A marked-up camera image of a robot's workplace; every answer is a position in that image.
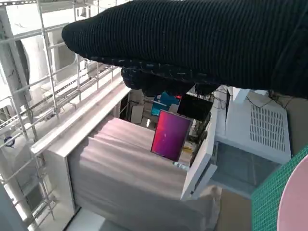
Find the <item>right robot hand black glove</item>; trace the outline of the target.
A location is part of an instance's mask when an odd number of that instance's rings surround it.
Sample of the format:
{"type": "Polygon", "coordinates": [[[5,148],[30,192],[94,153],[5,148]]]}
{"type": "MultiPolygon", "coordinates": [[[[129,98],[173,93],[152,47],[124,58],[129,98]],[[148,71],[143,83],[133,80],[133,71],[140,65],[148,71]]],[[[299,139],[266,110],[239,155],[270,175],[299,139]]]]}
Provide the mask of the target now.
{"type": "Polygon", "coordinates": [[[133,0],[66,25],[62,39],[150,97],[221,85],[308,96],[305,0],[133,0]]]}

